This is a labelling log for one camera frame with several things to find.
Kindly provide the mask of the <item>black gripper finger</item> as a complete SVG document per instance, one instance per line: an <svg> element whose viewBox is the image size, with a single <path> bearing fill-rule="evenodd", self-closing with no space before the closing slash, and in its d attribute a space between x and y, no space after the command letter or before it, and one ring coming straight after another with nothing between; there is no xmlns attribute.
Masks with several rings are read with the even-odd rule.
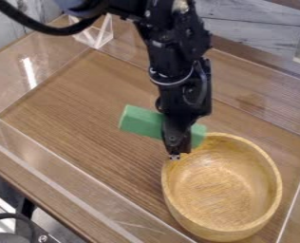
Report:
<svg viewBox="0 0 300 243"><path fill-rule="evenodd" d="M171 159L180 159L191 152L192 126L196 117L191 113L165 115L163 121L163 142Z"/></svg>

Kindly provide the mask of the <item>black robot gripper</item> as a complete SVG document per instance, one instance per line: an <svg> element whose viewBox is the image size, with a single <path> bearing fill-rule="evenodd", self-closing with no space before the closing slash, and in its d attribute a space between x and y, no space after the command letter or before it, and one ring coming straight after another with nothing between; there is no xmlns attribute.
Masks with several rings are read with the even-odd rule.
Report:
<svg viewBox="0 0 300 243"><path fill-rule="evenodd" d="M212 34L195 0L149 0L139 34L149 54L151 80L160 89L167 126L192 126L212 113Z"/></svg>

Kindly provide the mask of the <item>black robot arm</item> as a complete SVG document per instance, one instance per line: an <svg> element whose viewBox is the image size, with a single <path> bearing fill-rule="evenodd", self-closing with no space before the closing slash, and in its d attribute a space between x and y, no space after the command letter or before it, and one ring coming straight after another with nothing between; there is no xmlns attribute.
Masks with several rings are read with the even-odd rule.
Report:
<svg viewBox="0 0 300 243"><path fill-rule="evenodd" d="M161 137L177 159L192 149L191 127L213 111L212 34L195 0L57 0L80 18L114 14L135 23L149 56L149 77L160 90Z"/></svg>

